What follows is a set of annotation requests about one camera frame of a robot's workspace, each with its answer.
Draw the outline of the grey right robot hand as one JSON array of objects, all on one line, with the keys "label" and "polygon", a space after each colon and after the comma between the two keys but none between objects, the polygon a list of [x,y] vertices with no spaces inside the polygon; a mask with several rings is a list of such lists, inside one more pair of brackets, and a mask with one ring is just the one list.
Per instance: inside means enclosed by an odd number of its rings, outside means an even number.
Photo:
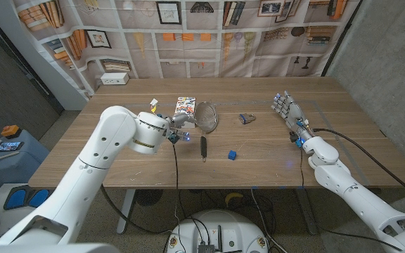
[{"label": "grey right robot hand", "polygon": [[298,137],[301,142],[305,142],[314,137],[309,129],[309,120],[287,91],[284,91],[283,95],[277,93],[274,96],[274,103],[271,108],[284,119],[295,138]]}]

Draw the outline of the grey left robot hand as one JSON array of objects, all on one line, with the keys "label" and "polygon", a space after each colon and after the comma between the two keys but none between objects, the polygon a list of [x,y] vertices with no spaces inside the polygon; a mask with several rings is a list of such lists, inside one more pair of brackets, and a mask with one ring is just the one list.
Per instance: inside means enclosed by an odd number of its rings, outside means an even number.
[{"label": "grey left robot hand", "polygon": [[170,133],[168,135],[168,140],[175,144],[180,139],[184,141],[189,141],[189,133],[180,131],[180,128],[184,125],[185,122],[196,123],[196,119],[194,116],[188,115],[185,112],[180,112],[175,114],[173,117],[169,119],[169,130]]}]

